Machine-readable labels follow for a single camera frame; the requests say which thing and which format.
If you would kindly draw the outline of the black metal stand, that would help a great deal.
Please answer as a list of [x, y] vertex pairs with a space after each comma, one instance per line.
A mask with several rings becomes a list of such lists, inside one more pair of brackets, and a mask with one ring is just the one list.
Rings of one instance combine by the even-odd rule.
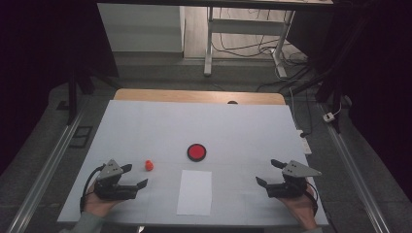
[[102, 69], [86, 64], [76, 65], [68, 79], [69, 117], [67, 124], [71, 125], [78, 114], [77, 87], [80, 88], [83, 94], [92, 94], [95, 90], [95, 86], [91, 78], [95, 77], [114, 89], [120, 89], [121, 85], [113, 81], [113, 78], [117, 78], [118, 76], [119, 71], [116, 63], [113, 63], [112, 65], [104, 65]]

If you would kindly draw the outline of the aluminium floor rail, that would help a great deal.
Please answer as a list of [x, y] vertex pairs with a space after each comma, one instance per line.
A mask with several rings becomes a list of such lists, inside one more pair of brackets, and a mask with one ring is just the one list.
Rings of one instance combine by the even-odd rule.
[[329, 122], [324, 121], [324, 124], [326, 125], [328, 134], [337, 149], [338, 155], [358, 194], [363, 209], [366, 212], [375, 233], [392, 233], [375, 197], [363, 178], [361, 169], [357, 165], [344, 137], [341, 133], [338, 133]]
[[74, 116], [71, 123], [66, 125], [57, 143], [53, 147], [48, 159], [46, 160], [40, 174], [37, 176], [33, 185], [25, 196], [14, 219], [12, 220], [6, 233], [24, 233], [36, 208], [38, 207], [48, 185], [50, 184], [53, 174], [58, 167], [69, 143], [85, 113], [85, 108], [81, 107]]

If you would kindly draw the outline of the round red ink pad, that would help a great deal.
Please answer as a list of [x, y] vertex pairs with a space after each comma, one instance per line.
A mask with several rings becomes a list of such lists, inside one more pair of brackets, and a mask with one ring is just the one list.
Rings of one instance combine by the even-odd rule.
[[192, 144], [188, 147], [187, 156], [194, 162], [202, 161], [207, 154], [206, 148], [201, 144]]

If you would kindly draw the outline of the person's right hand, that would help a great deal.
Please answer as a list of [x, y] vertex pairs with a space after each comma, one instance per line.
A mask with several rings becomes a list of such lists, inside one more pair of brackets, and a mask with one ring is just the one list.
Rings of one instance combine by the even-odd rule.
[[280, 201], [287, 207], [290, 214], [304, 230], [315, 230], [318, 228], [318, 224], [315, 221], [313, 203], [308, 196], [280, 198]]

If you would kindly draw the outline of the white power strip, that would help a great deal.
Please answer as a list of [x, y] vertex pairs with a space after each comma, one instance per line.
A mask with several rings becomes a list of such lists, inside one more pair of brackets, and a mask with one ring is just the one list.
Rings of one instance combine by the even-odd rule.
[[305, 134], [303, 133], [303, 131], [302, 131], [302, 130], [297, 130], [297, 134], [298, 134], [298, 136], [299, 136], [299, 138], [300, 138], [300, 140], [301, 140], [303, 152], [304, 152], [306, 155], [311, 154], [312, 151], [311, 151], [311, 149], [310, 149], [310, 146], [309, 146], [309, 144], [308, 144], [308, 141], [306, 140], [306, 136], [305, 136]]

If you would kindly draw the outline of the person's left hand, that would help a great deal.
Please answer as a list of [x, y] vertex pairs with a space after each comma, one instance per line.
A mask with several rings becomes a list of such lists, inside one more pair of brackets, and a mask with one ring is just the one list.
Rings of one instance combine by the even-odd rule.
[[95, 216], [105, 217], [121, 200], [102, 200], [94, 193], [92, 184], [86, 192], [84, 211]]

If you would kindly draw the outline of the white-legged desk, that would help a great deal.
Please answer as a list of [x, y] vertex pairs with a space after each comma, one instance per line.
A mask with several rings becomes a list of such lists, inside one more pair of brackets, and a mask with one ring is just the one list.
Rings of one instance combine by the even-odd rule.
[[[104, 4], [133, 4], [154, 6], [184, 6], [206, 7], [207, 13], [207, 44], [205, 51], [204, 76], [212, 73], [212, 35], [226, 34], [255, 34], [279, 36], [280, 42], [272, 53], [272, 59], [277, 65], [277, 71], [283, 77], [286, 75], [280, 64], [279, 54], [288, 35], [293, 14], [296, 11], [321, 12], [332, 10], [335, 7], [333, 0], [96, 0]], [[229, 9], [258, 9], [282, 10], [286, 12], [286, 19], [280, 21], [257, 21], [246, 19], [214, 18], [215, 8]]]

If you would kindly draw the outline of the white paper sheet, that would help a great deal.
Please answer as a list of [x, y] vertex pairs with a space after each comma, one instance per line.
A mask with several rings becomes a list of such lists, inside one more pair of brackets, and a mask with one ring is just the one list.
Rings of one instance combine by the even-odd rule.
[[208, 216], [212, 206], [212, 173], [183, 170], [178, 198], [179, 216]]

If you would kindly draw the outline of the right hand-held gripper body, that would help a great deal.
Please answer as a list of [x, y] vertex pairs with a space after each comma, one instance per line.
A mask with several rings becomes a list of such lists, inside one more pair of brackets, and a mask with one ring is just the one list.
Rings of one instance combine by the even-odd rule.
[[282, 170], [282, 183], [268, 184], [265, 188], [269, 198], [296, 198], [307, 191], [307, 178], [318, 177], [322, 173], [295, 160], [287, 163]]

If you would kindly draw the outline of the large white table mat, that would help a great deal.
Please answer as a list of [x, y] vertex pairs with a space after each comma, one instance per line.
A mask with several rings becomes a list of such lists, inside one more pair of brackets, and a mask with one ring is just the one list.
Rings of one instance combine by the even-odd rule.
[[[206, 157], [189, 160], [188, 147], [201, 144]], [[286, 105], [193, 104], [118, 101], [108, 104], [84, 164], [58, 217], [75, 222], [89, 174], [115, 159], [132, 170], [121, 181], [148, 180], [133, 200], [111, 210], [111, 222], [131, 225], [271, 227], [294, 225], [285, 206], [269, 198], [256, 177], [281, 183], [271, 165], [306, 161], [292, 114]], [[154, 169], [145, 169], [150, 160]], [[208, 216], [179, 216], [183, 170], [212, 173]]]

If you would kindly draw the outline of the black curtain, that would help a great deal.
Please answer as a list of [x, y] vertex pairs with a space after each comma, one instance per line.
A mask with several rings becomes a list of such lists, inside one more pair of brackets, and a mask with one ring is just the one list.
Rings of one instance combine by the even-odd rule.
[[0, 0], [0, 175], [31, 134], [51, 90], [119, 72], [98, 0]]
[[349, 117], [412, 202], [412, 0], [380, 0], [349, 58]]

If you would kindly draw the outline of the black floor socket cover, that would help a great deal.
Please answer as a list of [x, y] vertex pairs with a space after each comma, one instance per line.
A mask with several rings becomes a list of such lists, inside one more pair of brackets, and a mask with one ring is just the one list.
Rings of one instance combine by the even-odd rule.
[[78, 126], [69, 144], [73, 149], [84, 149], [90, 138], [92, 126]]

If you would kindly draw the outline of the black tripod stand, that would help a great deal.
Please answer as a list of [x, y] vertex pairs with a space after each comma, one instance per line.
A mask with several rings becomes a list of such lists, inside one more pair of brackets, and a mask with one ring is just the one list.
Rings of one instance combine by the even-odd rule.
[[318, 75], [298, 87], [293, 94], [319, 84], [315, 94], [318, 103], [332, 97], [329, 124], [340, 132], [344, 65], [350, 60], [350, 52], [371, 18], [372, 11], [380, 0], [332, 0], [330, 10], [296, 11], [288, 40], [308, 56], [310, 68]]

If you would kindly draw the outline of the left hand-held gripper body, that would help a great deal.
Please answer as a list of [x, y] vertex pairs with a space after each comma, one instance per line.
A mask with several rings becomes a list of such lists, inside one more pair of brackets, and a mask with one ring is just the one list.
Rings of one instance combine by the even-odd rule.
[[135, 199], [138, 189], [135, 185], [120, 185], [119, 181], [124, 172], [121, 166], [111, 159], [103, 166], [94, 184], [94, 193], [102, 200]]

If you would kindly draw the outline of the white cabinet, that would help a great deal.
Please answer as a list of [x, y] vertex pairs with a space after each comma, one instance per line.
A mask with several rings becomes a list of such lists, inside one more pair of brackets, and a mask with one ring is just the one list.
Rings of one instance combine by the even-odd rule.
[[184, 51], [184, 7], [106, 3], [97, 6], [113, 51]]

